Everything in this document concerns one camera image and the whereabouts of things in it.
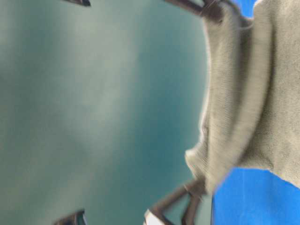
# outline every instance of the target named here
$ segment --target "teal surface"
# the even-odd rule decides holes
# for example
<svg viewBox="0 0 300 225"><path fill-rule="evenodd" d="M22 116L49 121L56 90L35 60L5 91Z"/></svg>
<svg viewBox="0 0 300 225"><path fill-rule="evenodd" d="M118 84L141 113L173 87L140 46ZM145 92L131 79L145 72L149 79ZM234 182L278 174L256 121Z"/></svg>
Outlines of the teal surface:
<svg viewBox="0 0 300 225"><path fill-rule="evenodd" d="M201 20L161 0L0 4L0 224L142 224L192 178Z"/></svg>

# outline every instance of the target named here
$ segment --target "blurry surface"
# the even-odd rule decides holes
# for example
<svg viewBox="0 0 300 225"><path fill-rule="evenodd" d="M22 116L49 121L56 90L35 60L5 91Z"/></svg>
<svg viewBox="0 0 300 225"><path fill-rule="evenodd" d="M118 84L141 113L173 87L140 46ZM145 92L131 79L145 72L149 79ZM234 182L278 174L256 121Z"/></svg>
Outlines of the blurry surface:
<svg viewBox="0 0 300 225"><path fill-rule="evenodd" d="M253 17L255 0L234 0ZM234 168L213 198L214 225L298 225L300 190L267 170Z"/></svg>
<svg viewBox="0 0 300 225"><path fill-rule="evenodd" d="M0 2L0 224L80 208L91 225L142 224L191 179L201 20L160 0Z"/></svg>

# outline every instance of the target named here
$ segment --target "blue background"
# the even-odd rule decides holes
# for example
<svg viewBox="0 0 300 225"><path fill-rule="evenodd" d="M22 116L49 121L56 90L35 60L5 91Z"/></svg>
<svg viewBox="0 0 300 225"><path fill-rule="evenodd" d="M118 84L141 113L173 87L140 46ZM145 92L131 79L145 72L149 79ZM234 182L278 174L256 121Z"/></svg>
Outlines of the blue background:
<svg viewBox="0 0 300 225"><path fill-rule="evenodd" d="M254 0L236 0L253 16ZM300 190L265 170L235 168L213 196L215 225L299 225Z"/></svg>

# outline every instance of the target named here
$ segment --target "gray sweater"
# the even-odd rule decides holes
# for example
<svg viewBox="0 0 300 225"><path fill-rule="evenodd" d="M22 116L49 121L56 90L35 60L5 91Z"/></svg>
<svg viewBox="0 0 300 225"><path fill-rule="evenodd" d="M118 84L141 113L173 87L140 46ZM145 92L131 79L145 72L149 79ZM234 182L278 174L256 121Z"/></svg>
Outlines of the gray sweater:
<svg viewBox="0 0 300 225"><path fill-rule="evenodd" d="M300 2L258 0L252 18L218 4L221 24L202 19L208 88L186 163L211 195L233 167L300 188Z"/></svg>

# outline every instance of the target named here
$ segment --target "knitted cloth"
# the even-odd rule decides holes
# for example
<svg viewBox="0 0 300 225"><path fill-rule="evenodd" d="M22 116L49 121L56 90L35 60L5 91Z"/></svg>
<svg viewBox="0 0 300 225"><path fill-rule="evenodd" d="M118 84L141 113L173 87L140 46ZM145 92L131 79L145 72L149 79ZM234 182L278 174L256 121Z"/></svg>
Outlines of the knitted cloth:
<svg viewBox="0 0 300 225"><path fill-rule="evenodd" d="M199 142L186 150L213 195L234 167L269 170L300 188L300 4L258 0L252 18L229 0L203 18L208 82Z"/></svg>

